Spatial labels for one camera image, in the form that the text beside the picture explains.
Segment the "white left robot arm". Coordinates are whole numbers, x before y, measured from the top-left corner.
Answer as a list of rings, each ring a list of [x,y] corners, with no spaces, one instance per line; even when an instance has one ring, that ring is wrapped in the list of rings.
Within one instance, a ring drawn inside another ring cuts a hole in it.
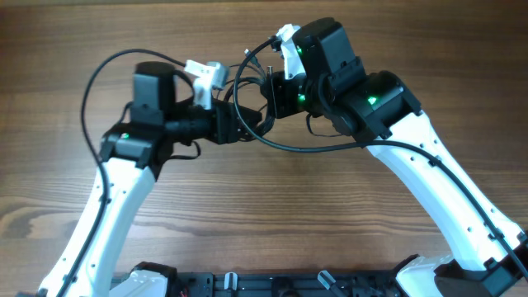
[[[149,61],[134,71],[133,99],[102,136],[93,153],[97,174],[72,237],[39,296],[183,296],[177,269],[144,262],[118,285],[112,277],[139,207],[164,163],[176,160],[173,147],[198,139],[216,144],[238,141],[235,107],[212,97],[226,85],[229,68],[188,60],[183,70]]]

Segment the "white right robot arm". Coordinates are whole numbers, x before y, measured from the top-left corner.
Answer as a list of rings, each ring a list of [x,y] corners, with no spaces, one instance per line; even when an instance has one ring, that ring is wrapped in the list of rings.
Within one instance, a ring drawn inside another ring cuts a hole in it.
[[[429,214],[450,252],[395,271],[409,296],[499,296],[527,274],[527,235],[479,190],[395,74],[367,73],[331,17],[287,24],[271,42],[284,68],[262,89],[271,113],[324,116],[387,166]]]

